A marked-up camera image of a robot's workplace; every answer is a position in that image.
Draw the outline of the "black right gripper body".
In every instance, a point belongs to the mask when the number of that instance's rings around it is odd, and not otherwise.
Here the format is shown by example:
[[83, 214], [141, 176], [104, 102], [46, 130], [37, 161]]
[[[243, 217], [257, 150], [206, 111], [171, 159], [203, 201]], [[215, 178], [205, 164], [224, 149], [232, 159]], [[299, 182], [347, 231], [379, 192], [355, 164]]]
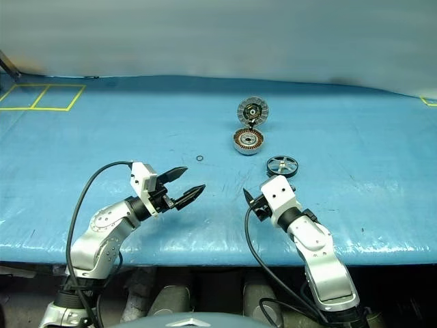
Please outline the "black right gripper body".
[[271, 218], [272, 210], [264, 195], [260, 195], [252, 201], [252, 211], [255, 213], [259, 221], [264, 221]]

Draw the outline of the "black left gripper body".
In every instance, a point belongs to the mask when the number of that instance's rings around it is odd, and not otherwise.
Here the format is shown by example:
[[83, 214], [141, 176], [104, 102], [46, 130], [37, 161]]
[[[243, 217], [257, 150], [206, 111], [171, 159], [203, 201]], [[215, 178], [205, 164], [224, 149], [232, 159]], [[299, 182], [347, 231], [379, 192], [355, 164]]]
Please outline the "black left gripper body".
[[176, 179], [174, 172], [165, 172], [156, 179], [155, 190], [149, 192], [150, 201], [158, 213], [164, 213], [175, 207], [175, 200], [167, 195], [168, 190], [165, 184]]

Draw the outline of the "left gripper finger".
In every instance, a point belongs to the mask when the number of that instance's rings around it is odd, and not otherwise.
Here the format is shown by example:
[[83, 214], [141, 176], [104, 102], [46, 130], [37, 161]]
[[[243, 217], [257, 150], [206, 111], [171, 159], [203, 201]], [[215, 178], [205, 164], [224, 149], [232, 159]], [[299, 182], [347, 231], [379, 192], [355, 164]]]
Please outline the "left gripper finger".
[[191, 202], [194, 202], [205, 189], [205, 185], [201, 184], [199, 186], [195, 186], [190, 188], [188, 191], [184, 192], [181, 197], [174, 201], [174, 207], [176, 209], [182, 209], [188, 206]]
[[159, 183], [165, 185], [173, 182], [181, 177], [181, 175], [187, 170], [187, 167], [174, 167], [159, 176]]

